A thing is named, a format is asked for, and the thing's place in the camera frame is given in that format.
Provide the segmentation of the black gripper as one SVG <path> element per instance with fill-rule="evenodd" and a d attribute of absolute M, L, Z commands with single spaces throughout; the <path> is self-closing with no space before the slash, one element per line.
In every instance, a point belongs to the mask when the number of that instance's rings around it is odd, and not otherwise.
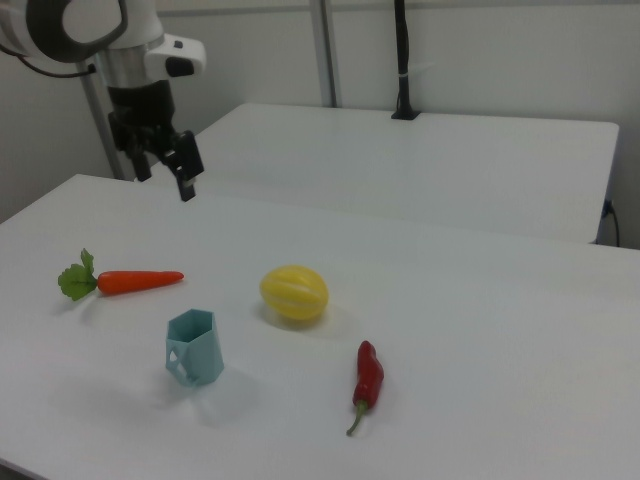
<path fill-rule="evenodd" d="M 134 137 L 149 151 L 167 151 L 164 165 L 176 179 L 180 198 L 187 202 L 195 197 L 195 181 L 204 166 L 191 131 L 175 133 L 173 96 L 167 80 L 136 88 L 107 88 L 113 107 L 108 115 L 116 148 L 124 151 Z M 131 147 L 131 162 L 136 179 L 145 182 L 152 174 L 145 150 Z"/>

